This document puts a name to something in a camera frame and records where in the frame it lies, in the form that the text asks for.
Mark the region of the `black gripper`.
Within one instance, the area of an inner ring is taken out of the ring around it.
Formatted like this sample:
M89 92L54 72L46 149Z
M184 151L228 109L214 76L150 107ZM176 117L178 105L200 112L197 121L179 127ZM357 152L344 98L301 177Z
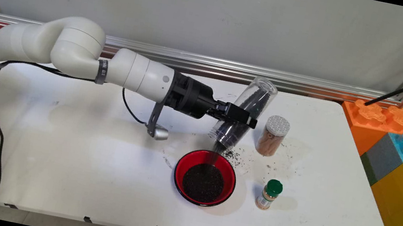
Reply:
M199 119L207 114L251 129L257 125L257 119L252 118L248 111L230 102L214 102L212 88L178 71L174 72L164 105L193 118Z

